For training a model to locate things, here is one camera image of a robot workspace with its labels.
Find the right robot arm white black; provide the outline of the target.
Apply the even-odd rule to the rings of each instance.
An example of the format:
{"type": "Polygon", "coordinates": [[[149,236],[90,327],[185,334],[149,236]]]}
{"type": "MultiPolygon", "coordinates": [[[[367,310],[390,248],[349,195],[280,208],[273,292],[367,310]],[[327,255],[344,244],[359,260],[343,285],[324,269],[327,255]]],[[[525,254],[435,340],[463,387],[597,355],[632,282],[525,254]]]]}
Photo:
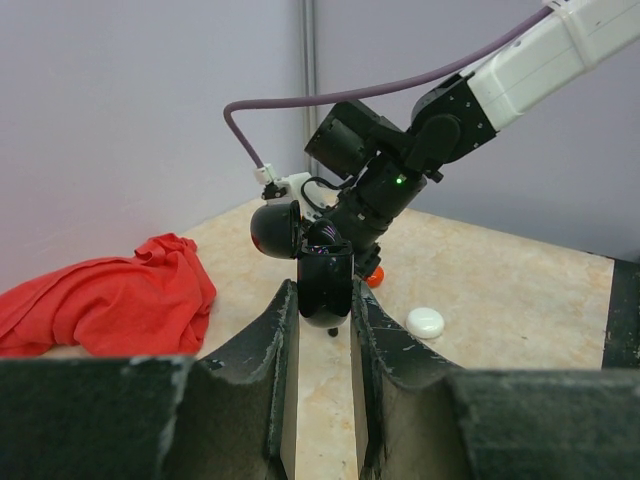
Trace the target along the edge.
{"type": "Polygon", "coordinates": [[[346,182],[326,215],[351,243],[357,275],[373,273],[378,238],[442,180],[443,165],[638,38],[636,1],[548,1],[533,26],[422,96],[405,131],[359,100],[336,103],[305,150],[346,182]]]}

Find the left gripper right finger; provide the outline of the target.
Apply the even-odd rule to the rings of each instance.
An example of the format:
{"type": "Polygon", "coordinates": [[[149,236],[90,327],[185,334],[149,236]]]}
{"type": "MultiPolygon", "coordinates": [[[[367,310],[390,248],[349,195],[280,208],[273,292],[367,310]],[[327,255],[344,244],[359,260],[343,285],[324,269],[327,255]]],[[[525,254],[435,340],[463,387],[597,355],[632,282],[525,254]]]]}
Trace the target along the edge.
{"type": "Polygon", "coordinates": [[[635,479],[632,369],[465,369],[356,282],[351,354],[362,479],[635,479]]]}

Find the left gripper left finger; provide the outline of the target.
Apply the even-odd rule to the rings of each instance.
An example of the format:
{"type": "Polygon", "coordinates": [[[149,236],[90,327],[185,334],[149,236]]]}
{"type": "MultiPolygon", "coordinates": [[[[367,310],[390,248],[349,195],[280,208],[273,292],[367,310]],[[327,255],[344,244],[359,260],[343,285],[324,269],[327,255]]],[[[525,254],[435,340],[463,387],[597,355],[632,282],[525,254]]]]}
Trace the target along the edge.
{"type": "Polygon", "coordinates": [[[291,479],[298,298],[266,310],[202,359],[5,359],[5,479],[291,479]]]}

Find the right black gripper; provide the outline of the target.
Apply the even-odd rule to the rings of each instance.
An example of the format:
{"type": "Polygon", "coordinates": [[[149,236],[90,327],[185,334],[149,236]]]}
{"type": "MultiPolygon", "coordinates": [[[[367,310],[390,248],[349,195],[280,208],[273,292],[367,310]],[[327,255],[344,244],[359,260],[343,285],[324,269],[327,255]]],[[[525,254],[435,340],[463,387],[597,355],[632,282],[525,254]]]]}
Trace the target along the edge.
{"type": "Polygon", "coordinates": [[[354,186],[339,193],[325,217],[351,243],[357,273],[372,273],[380,264],[378,238],[426,184],[423,174],[380,154],[354,186]]]}

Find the black earbud charging case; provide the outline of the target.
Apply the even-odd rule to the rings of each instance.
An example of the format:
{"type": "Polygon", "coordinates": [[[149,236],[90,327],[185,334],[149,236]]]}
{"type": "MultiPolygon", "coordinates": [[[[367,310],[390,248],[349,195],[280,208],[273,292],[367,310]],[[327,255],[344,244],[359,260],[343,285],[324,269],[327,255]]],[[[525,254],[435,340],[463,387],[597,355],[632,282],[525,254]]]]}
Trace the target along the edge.
{"type": "Polygon", "coordinates": [[[354,253],[345,239],[347,245],[337,253],[311,251],[307,232],[314,222],[303,222],[298,201],[263,205],[251,218],[251,240],[269,257],[297,262],[298,310],[303,319],[319,329],[339,330],[351,311],[354,253]]]}

